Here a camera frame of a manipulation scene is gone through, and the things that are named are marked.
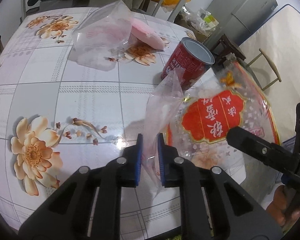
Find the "flower center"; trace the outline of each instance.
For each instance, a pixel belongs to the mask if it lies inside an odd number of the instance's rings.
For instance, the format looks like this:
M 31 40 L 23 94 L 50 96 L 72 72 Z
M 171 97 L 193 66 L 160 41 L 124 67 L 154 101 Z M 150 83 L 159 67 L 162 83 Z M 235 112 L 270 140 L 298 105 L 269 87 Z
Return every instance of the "flower center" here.
M 25 159 L 30 166 L 38 167 L 38 164 L 42 159 L 42 152 L 37 146 L 31 145 L 28 147 Z

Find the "pink object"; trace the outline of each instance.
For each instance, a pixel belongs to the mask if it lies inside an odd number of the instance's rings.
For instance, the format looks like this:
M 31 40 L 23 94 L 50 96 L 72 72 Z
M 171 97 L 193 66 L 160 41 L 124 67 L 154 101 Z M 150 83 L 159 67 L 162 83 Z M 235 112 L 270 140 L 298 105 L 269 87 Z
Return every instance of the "pink object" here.
M 139 19 L 133 19 L 131 34 L 154 49 L 164 49 L 164 42 L 160 36 L 154 31 L 154 29 Z

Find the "floral tablecloth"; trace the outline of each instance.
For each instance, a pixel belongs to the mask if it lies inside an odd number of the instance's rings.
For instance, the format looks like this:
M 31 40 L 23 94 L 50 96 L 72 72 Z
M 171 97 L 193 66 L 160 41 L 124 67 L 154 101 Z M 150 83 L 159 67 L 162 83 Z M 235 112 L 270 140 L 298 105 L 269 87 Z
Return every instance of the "floral tablecloth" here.
M 15 229 L 80 166 L 102 167 L 135 144 L 163 66 L 181 38 L 191 35 L 135 13 L 169 47 L 141 64 L 134 59 L 108 72 L 88 68 L 73 61 L 71 34 L 95 9 L 29 16 L 0 56 L 0 213 Z M 139 187 L 122 189 L 123 240 L 180 225 L 179 191 L 156 194 L 143 169 Z

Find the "can label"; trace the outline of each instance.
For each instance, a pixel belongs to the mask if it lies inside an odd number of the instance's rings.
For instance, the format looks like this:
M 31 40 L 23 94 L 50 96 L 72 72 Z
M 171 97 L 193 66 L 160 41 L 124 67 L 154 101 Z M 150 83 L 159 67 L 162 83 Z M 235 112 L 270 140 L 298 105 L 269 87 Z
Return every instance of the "can label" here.
M 207 71 L 204 62 L 191 55 L 180 41 L 171 57 L 163 68 L 161 79 L 163 80 L 174 68 L 183 68 L 184 73 L 180 80 L 182 90 L 187 90 L 198 81 Z

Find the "mattress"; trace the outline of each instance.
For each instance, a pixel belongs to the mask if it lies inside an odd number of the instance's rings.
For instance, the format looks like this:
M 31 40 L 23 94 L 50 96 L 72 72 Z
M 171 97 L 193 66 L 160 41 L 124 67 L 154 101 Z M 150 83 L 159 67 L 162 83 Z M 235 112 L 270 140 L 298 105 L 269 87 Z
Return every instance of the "mattress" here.
M 252 36 L 240 45 L 250 62 L 259 54 L 259 48 L 275 63 L 282 82 L 277 81 L 265 94 L 271 104 L 281 141 L 295 136 L 296 105 L 300 102 L 300 13 L 286 5 Z M 262 87 L 276 75 L 264 57 L 251 65 Z

